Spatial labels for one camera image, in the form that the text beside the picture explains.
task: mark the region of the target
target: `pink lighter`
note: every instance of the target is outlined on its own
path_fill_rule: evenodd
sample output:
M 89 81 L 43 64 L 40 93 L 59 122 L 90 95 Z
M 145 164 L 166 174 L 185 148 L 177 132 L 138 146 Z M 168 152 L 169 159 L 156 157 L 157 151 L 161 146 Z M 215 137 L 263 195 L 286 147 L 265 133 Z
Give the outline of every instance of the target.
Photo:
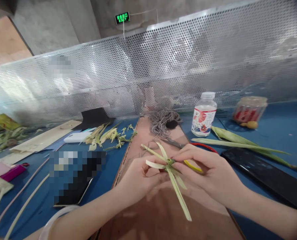
M 0 178 L 4 179 L 7 182 L 10 182 L 13 178 L 20 175 L 26 170 L 22 165 L 17 165 L 14 168 L 11 168 L 7 173 L 0 176 Z

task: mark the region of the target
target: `red scissor handle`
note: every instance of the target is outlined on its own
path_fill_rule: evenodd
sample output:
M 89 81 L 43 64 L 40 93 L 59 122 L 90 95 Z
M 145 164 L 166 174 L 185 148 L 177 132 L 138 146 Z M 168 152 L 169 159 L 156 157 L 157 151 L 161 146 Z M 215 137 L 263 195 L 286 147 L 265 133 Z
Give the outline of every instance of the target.
M 210 150 L 211 152 L 214 152 L 214 153 L 217 153 L 218 154 L 218 152 L 214 148 L 211 148 L 210 146 L 207 146 L 207 145 L 205 145 L 203 143 L 190 143 L 190 144 L 192 144 L 194 146 L 204 147 L 204 148 Z

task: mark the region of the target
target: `lid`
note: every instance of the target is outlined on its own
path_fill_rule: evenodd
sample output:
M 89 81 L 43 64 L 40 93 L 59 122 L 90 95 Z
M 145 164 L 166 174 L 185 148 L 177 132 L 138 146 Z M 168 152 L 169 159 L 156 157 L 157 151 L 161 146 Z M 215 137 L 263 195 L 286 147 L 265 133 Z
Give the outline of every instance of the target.
M 201 98 L 214 99 L 215 92 L 203 92 Z
M 267 106 L 267 98 L 258 96 L 247 96 L 242 97 L 238 103 L 247 104 L 251 106 Z

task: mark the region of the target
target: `hand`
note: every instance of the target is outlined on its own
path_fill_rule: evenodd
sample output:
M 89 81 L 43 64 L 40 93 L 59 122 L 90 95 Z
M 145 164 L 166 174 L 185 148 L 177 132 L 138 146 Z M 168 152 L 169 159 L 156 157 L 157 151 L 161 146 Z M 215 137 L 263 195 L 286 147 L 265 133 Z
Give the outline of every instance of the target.
M 217 153 L 187 144 L 172 158 L 177 161 L 172 165 L 174 168 L 204 189 L 213 199 L 232 210 L 243 202 L 250 191 L 240 181 L 230 164 Z M 195 160 L 206 173 L 200 175 L 180 163 L 187 159 Z
M 125 207 L 135 204 L 152 188 L 169 180 L 168 173 L 166 172 L 158 172 L 157 174 L 148 177 L 146 174 L 151 167 L 145 163 L 146 160 L 166 165 L 166 162 L 155 156 L 136 158 L 133 160 L 129 169 L 116 186 L 121 192 L 121 198 L 123 198 Z

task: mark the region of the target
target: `bottle label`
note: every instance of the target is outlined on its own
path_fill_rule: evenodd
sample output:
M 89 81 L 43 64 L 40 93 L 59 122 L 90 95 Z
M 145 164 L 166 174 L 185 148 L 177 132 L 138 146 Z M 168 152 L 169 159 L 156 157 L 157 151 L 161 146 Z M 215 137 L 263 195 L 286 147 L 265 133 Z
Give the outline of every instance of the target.
M 208 133 L 214 121 L 216 110 L 201 111 L 194 109 L 194 117 L 192 123 L 192 131 L 195 133 Z

